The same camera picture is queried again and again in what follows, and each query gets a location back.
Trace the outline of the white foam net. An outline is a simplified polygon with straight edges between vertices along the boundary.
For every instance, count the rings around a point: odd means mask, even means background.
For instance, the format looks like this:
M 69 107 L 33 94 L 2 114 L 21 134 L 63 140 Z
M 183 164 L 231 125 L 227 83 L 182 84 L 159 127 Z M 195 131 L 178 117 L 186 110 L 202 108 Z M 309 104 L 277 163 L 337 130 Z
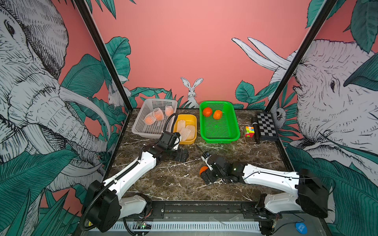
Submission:
M 188 128 L 182 128 L 179 133 L 181 141 L 186 141 L 191 136 L 191 130 Z
M 177 121 L 177 132 L 180 132 L 183 128 L 186 127 L 186 121 L 185 120 L 179 120 Z
M 187 140 L 193 140 L 196 135 L 196 127 L 194 125 L 189 124 L 186 126 L 186 129 L 189 131 Z

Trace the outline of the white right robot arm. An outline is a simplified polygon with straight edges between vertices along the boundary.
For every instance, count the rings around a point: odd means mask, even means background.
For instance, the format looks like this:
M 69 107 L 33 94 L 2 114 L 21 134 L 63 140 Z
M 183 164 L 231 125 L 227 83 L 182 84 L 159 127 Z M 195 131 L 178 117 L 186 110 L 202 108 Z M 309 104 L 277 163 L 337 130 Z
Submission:
M 238 161 L 230 163 L 219 155 L 207 153 L 201 159 L 205 166 L 200 169 L 200 176 L 207 185 L 222 180 L 273 188 L 281 193 L 260 198 L 260 207 L 266 211 L 273 214 L 303 211 L 317 218 L 328 217 L 328 190 L 322 180 L 307 169 L 299 172 L 269 170 Z

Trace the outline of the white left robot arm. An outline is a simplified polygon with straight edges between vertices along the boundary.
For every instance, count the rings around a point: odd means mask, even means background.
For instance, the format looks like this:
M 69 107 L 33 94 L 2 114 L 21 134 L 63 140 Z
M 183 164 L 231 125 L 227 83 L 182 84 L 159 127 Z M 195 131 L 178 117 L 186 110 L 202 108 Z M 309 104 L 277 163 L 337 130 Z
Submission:
M 90 184 L 79 220 L 81 231 L 98 229 L 102 233 L 110 230 L 124 217 L 141 214 L 150 199 L 144 195 L 124 198 L 128 189 L 144 174 L 166 160 L 186 162 L 189 153 L 175 145 L 173 148 L 151 144 L 142 146 L 138 157 L 119 173 L 103 182 Z

